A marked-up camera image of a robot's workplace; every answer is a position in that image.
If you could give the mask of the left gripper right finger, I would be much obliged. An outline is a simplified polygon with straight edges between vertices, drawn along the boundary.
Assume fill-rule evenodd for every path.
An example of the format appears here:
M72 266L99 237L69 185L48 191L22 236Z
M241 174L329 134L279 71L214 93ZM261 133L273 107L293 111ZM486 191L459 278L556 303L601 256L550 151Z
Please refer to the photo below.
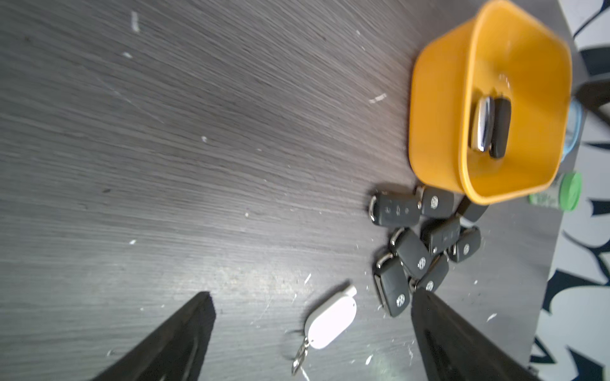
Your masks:
M536 380L436 294L418 290L411 320L429 380Z

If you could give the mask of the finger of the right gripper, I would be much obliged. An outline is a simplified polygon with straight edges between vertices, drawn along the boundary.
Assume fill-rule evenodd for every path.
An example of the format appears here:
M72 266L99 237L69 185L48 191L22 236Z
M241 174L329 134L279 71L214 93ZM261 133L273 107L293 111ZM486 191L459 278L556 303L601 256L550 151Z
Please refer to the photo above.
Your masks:
M609 125L609 78L589 81L578 87L575 98L589 112Z

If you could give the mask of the white key fob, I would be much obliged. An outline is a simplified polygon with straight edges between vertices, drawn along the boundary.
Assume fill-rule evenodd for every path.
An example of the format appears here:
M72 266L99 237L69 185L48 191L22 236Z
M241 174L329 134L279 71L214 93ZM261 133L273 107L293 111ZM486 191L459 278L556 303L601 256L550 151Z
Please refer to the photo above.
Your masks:
M293 376L303 368L310 349L325 349L346 331L357 315L357 288L349 285L328 298L306 319L303 342L292 361Z

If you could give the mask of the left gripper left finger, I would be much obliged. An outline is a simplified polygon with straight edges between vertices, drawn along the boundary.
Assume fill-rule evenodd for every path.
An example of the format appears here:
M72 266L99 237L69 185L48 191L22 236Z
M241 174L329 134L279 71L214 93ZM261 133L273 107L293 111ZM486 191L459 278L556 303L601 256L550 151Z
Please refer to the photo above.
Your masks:
M96 380L197 380L214 329L213 298L200 292Z

